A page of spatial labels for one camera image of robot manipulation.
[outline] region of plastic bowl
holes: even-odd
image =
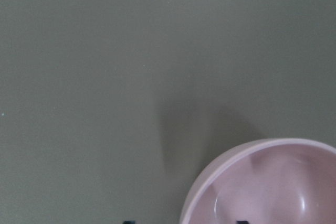
[[[298,138],[249,142],[212,161],[180,224],[335,224],[336,149]]]

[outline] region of gray surface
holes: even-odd
[[[177,223],[232,146],[336,146],[335,1],[0,0],[0,223]]]

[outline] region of pink bowl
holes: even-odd
[[[236,223],[335,224],[336,149],[266,139],[213,160],[189,191],[180,224]]]

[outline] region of gray table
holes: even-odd
[[[0,223],[177,223],[264,137],[336,146],[336,0],[0,0]]]

